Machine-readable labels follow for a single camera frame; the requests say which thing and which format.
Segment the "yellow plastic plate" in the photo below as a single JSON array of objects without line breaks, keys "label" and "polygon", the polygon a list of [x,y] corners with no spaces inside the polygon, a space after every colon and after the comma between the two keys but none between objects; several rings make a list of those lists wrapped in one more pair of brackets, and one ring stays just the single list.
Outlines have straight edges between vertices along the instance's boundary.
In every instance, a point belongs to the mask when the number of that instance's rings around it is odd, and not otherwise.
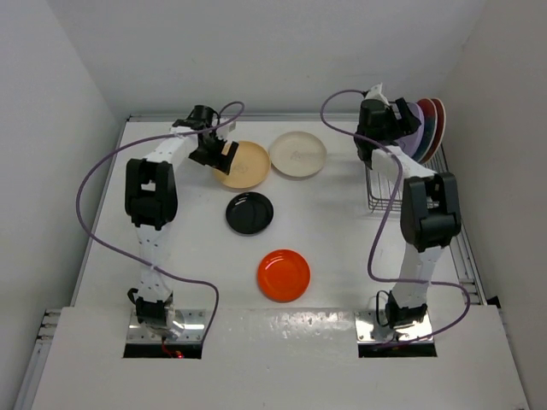
[{"label": "yellow plastic plate", "polygon": [[243,190],[259,185],[268,176],[271,161],[268,152],[258,143],[239,141],[229,174],[212,171],[215,179],[228,188]]}]

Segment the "lilac plastic plate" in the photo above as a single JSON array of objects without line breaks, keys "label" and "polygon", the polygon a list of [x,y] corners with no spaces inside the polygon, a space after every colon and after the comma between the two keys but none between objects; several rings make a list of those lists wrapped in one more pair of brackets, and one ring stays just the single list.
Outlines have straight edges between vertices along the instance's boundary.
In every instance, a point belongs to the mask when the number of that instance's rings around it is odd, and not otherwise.
[{"label": "lilac plastic plate", "polygon": [[406,155],[413,156],[418,150],[423,138],[425,120],[423,111],[416,102],[409,102],[408,106],[411,113],[420,121],[421,124],[418,126],[416,132],[397,139],[396,144]]}]

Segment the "red teal floral plate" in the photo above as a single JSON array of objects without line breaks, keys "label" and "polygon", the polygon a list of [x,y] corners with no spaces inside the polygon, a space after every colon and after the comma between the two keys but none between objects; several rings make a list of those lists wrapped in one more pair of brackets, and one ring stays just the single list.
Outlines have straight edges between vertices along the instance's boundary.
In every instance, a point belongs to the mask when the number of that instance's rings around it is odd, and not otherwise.
[{"label": "red teal floral plate", "polygon": [[441,143],[443,142],[445,133],[447,114],[444,103],[436,97],[432,98],[432,102],[437,110],[437,126],[432,140],[432,144],[429,147],[424,158],[422,159],[423,163],[429,162],[441,148]]},{"label": "red teal floral plate", "polygon": [[415,161],[422,162],[422,160],[426,156],[427,151],[432,146],[437,127],[438,115],[437,109],[432,99],[422,98],[417,102],[417,104],[424,114],[424,130],[420,145],[413,155],[413,159]]}]

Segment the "black glossy plate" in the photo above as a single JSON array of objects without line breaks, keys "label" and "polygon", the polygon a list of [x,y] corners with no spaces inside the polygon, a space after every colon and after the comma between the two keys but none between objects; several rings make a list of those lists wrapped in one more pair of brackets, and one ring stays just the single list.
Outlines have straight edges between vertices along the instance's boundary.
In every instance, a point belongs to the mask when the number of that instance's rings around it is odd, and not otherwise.
[{"label": "black glossy plate", "polygon": [[274,218],[274,206],[261,193],[249,191],[236,195],[227,205],[225,218],[230,228],[241,235],[264,231]]}]

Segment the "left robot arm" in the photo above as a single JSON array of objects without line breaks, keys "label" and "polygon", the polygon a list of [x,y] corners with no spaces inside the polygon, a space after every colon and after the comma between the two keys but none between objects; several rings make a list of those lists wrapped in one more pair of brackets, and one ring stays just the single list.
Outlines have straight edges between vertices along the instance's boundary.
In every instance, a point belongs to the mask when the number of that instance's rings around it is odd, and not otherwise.
[{"label": "left robot arm", "polygon": [[222,125],[221,115],[206,105],[176,120],[168,137],[149,154],[126,164],[125,211],[136,227],[139,257],[150,263],[141,269],[137,288],[128,292],[140,324],[161,335],[174,324],[174,293],[167,278],[156,270],[162,264],[162,248],[170,224],[178,213],[175,174],[189,159],[225,175],[231,172],[237,143],[227,136],[233,125]]}]

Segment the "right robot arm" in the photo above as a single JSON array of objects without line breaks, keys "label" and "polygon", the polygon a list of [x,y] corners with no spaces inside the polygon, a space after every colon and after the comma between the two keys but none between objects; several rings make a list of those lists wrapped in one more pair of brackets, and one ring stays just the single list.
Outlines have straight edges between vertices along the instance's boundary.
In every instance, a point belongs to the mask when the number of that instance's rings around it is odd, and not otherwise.
[{"label": "right robot arm", "polygon": [[385,305],[384,325],[392,329],[423,320],[435,265],[462,226],[456,177],[423,167],[397,143],[421,127],[421,117],[402,98],[390,103],[380,95],[366,96],[361,102],[354,138],[358,156],[402,192],[400,228],[406,248]]}]

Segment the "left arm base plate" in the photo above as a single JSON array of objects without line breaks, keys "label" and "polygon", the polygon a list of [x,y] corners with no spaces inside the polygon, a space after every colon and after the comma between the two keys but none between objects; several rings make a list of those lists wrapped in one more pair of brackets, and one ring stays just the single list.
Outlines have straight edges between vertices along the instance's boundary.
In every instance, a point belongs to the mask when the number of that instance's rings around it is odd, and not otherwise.
[{"label": "left arm base plate", "polygon": [[139,323],[132,313],[126,334],[124,359],[202,359],[206,314],[177,309],[167,329]]}]

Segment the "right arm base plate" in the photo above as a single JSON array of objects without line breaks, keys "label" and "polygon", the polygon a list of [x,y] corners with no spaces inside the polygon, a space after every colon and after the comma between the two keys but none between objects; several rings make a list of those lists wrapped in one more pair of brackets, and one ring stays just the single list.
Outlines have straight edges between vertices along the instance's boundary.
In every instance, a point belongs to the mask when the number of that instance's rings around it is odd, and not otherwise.
[{"label": "right arm base plate", "polygon": [[382,327],[372,309],[355,312],[356,342],[360,358],[436,357],[429,315],[411,325],[391,329]]}]

